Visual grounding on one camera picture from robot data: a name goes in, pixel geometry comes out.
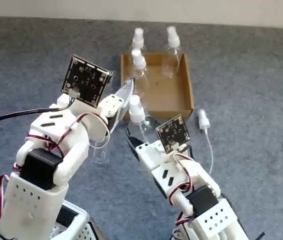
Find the cardboard box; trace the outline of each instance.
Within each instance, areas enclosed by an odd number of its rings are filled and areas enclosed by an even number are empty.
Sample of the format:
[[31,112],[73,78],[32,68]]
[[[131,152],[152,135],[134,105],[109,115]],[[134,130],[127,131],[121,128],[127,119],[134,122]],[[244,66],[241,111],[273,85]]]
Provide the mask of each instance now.
[[[154,118],[173,118],[182,114],[189,117],[194,110],[192,81],[189,71],[188,58],[183,54],[179,71],[172,78],[162,74],[162,59],[165,53],[147,53],[144,55],[149,73],[149,89],[145,93],[147,110]],[[129,77],[128,55],[120,59],[121,85]]]

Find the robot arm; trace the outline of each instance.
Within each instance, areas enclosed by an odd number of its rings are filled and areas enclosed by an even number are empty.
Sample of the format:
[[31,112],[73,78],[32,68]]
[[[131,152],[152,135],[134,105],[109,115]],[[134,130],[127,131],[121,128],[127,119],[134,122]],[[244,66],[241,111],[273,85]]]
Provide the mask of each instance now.
[[[76,239],[78,229],[88,228],[87,213],[64,200],[68,181],[88,157],[90,140],[107,142],[110,138],[126,112],[133,87],[129,81],[116,94],[103,99],[97,108],[75,100],[65,110],[42,113],[31,124],[26,142],[16,155],[20,171],[11,173],[6,188],[0,216],[2,239],[48,240],[62,206],[77,215],[55,239]],[[68,103],[69,96],[63,94],[50,107]],[[61,157],[46,150],[56,148]]]
[[198,162],[181,154],[183,149],[185,145],[166,154],[159,140],[136,147],[161,193],[183,213],[176,222],[175,239],[248,240],[230,204],[220,197],[218,184]]

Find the spray nozzle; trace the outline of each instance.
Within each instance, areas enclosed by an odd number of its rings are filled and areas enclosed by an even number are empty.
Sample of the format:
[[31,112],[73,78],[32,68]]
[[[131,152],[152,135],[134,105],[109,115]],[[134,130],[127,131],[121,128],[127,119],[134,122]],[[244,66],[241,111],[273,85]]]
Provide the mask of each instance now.
[[135,49],[141,49],[144,46],[144,30],[140,27],[135,28],[132,38],[132,46]]
[[138,95],[132,95],[129,100],[129,115],[133,123],[141,123],[146,115],[141,104],[141,98]]
[[142,51],[139,48],[134,48],[131,51],[131,55],[133,58],[133,64],[136,67],[136,69],[142,70],[146,68],[146,60],[142,55]]
[[168,44],[171,48],[177,48],[181,42],[180,38],[177,34],[175,26],[167,27],[167,34],[168,34]]

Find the white wall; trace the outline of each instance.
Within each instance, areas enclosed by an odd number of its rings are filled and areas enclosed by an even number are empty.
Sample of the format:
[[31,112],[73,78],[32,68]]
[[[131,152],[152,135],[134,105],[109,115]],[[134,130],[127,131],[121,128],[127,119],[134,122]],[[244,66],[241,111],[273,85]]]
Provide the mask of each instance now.
[[283,28],[283,0],[0,0],[0,16]]

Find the plastic bottle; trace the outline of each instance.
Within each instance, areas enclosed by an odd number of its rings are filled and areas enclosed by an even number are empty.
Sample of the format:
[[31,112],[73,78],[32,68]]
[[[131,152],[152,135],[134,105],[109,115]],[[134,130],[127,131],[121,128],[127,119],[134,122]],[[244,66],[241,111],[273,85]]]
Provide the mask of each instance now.
[[168,46],[162,59],[161,73],[171,78],[180,68],[182,48],[175,26],[167,27]]
[[141,50],[138,48],[134,48],[131,51],[131,56],[133,58],[134,69],[132,77],[135,79],[133,94],[138,95],[140,97],[141,102],[145,107],[145,93],[148,91],[149,88],[146,60],[143,57]]
[[128,130],[131,136],[150,144],[158,140],[153,120],[146,116],[138,95],[132,95],[130,98],[129,116]]
[[[112,138],[106,146],[103,148],[91,148],[89,149],[89,158],[92,159],[94,164],[108,164],[110,162],[110,146]],[[97,147],[100,146],[100,142],[91,141],[91,145]]]
[[132,42],[129,47],[128,60],[129,60],[129,66],[131,68],[130,71],[132,72],[134,71],[133,58],[131,56],[133,49],[140,49],[142,55],[144,55],[147,52],[146,46],[144,44],[144,30],[140,27],[135,28]]

